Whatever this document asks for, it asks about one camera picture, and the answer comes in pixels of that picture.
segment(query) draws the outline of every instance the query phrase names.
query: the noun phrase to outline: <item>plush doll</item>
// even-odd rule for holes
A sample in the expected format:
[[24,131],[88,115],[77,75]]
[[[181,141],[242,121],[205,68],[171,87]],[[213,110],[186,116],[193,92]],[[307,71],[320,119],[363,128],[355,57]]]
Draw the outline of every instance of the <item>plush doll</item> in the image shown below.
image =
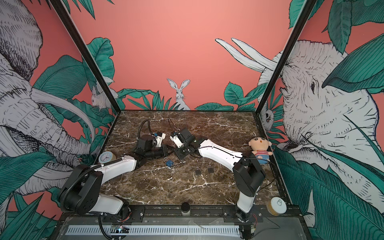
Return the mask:
[[252,148],[252,153],[259,159],[260,164],[265,164],[269,161],[269,156],[272,152],[268,152],[267,149],[272,145],[270,141],[262,137],[255,137],[249,141],[249,146]]

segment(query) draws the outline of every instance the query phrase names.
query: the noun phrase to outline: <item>round clock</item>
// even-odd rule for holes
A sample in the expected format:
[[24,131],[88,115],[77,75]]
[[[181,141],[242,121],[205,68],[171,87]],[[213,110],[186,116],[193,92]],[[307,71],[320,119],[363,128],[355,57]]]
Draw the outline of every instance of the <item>round clock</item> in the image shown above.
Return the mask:
[[110,151],[103,152],[99,156],[99,162],[102,163],[102,164],[106,163],[106,162],[109,162],[109,161],[113,161],[115,159],[116,159],[116,156],[112,152],[110,152]]

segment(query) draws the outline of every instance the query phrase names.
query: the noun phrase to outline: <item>clock face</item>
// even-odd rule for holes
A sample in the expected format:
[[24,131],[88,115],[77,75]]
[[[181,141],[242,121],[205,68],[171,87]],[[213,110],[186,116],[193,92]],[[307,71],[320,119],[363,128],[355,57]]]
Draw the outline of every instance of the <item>clock face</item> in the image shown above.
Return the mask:
[[100,163],[106,163],[106,162],[109,162],[113,157],[113,153],[107,151],[107,152],[103,152],[100,156],[99,156],[99,162]]

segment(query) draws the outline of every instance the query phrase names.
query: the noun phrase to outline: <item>doll face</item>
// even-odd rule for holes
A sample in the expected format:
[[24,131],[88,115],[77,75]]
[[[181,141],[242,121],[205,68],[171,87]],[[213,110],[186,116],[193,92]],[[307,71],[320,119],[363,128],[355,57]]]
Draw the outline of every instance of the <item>doll face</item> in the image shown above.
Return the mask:
[[252,150],[267,150],[268,146],[271,146],[272,143],[265,138],[255,137],[249,141],[249,146],[251,146]]

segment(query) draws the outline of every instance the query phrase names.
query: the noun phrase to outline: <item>can lid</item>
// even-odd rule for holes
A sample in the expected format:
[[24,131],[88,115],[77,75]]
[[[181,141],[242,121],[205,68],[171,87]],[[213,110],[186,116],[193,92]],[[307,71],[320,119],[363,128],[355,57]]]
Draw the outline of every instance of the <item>can lid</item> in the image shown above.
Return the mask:
[[191,209],[191,206],[189,205],[189,203],[183,202],[181,204],[181,211],[182,212],[189,212],[190,209]]
[[283,199],[279,197],[274,197],[271,199],[272,209],[278,214],[283,214],[287,211],[287,205]]

